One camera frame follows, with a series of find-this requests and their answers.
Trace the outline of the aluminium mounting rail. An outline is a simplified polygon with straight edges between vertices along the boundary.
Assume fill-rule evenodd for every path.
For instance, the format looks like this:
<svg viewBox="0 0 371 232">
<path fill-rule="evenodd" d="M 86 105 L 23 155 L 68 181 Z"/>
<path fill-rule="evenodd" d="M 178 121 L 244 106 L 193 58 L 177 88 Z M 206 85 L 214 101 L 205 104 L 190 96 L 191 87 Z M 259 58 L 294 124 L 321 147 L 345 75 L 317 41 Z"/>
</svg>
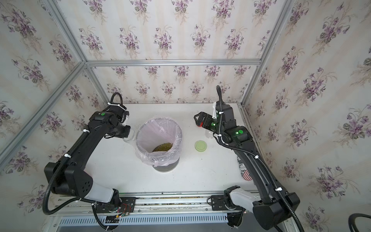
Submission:
<svg viewBox="0 0 371 232">
<path fill-rule="evenodd" d="M 119 210 L 99 204 L 98 215 L 212 213 L 224 198 L 224 191 L 121 193 L 119 196 L 123 203 Z"/>
</svg>

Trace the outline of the light green jar lid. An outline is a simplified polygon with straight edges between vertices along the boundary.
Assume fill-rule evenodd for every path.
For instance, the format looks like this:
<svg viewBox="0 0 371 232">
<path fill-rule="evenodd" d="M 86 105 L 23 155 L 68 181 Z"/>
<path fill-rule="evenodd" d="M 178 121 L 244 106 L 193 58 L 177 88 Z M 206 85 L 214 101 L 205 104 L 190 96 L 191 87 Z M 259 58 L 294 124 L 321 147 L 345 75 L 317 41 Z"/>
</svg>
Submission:
<svg viewBox="0 0 371 232">
<path fill-rule="evenodd" d="M 205 141 L 199 140 L 195 142 L 195 149 L 198 152 L 204 152 L 207 149 L 207 143 Z"/>
</svg>

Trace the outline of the clear plastic jar of beans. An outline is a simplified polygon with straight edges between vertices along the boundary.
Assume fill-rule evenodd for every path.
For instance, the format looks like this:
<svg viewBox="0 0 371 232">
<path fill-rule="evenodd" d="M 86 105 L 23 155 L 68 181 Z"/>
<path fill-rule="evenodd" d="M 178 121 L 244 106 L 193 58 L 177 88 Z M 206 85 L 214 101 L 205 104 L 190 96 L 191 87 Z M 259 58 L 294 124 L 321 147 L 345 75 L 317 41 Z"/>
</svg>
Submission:
<svg viewBox="0 0 371 232">
<path fill-rule="evenodd" d="M 206 130 L 205 131 L 205 136 L 208 139 L 213 139 L 214 138 L 214 133 L 212 131 L 210 131 L 210 130 Z"/>
</svg>

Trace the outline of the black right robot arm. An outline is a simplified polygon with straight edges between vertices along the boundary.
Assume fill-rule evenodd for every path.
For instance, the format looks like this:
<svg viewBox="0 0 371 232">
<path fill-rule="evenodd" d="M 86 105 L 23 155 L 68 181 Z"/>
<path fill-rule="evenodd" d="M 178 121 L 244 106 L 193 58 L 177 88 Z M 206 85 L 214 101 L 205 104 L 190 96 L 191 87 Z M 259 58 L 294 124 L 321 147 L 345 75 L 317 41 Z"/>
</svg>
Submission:
<svg viewBox="0 0 371 232">
<path fill-rule="evenodd" d="M 257 151 L 249 130 L 237 125 L 232 107 L 222 99 L 221 87 L 216 86 L 216 91 L 218 101 L 214 114 L 200 112 L 194 116 L 195 123 L 198 127 L 212 132 L 220 146 L 234 151 L 245 165 L 260 195 L 260 199 L 255 200 L 241 187 L 230 187 L 224 191 L 226 207 L 248 210 L 265 230 L 277 228 L 281 222 L 293 218 L 298 230 L 302 232 L 303 225 L 295 213 L 300 203 L 298 195 L 288 192 L 274 176 Z"/>
</svg>

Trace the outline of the printed can with flag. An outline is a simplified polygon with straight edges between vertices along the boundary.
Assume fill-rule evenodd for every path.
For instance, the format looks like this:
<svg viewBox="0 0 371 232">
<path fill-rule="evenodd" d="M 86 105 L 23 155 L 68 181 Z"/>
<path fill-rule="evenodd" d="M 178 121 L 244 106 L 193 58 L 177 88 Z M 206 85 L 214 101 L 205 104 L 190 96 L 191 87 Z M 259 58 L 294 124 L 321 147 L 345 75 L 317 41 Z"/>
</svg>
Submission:
<svg viewBox="0 0 371 232">
<path fill-rule="evenodd" d="M 238 157 L 237 161 L 238 161 L 239 170 L 240 170 L 242 178 L 246 181 L 252 181 L 253 179 L 250 176 L 250 173 L 247 171 L 247 168 L 243 164 L 242 160 Z"/>
</svg>

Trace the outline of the mesh bin with pink bag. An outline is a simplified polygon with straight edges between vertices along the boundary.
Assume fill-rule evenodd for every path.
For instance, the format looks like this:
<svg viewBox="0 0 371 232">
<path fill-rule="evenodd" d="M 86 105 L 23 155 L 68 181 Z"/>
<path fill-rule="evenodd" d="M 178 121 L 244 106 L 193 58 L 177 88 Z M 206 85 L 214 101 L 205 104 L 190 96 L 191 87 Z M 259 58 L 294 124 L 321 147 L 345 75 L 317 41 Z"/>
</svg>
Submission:
<svg viewBox="0 0 371 232">
<path fill-rule="evenodd" d="M 139 127 L 135 136 L 135 153 L 142 163 L 158 172 L 172 171 L 179 163 L 183 132 L 171 118 L 153 118 Z"/>
</svg>

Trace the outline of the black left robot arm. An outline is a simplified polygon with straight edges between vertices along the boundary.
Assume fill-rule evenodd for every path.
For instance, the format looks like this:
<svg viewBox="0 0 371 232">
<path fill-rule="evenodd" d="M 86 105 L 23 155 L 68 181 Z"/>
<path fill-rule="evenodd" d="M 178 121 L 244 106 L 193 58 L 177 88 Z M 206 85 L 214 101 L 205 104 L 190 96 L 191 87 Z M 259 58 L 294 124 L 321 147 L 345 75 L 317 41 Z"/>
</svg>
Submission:
<svg viewBox="0 0 371 232">
<path fill-rule="evenodd" d="M 95 183 L 85 167 L 103 138 L 128 138 L 131 130 L 125 124 L 128 116 L 122 95 L 113 93 L 107 107 L 90 117 L 73 146 L 58 161 L 46 165 L 48 186 L 42 203 L 45 215 L 55 214 L 74 201 L 90 203 L 95 217 L 98 205 L 108 206 L 113 212 L 121 208 L 118 190 Z"/>
</svg>

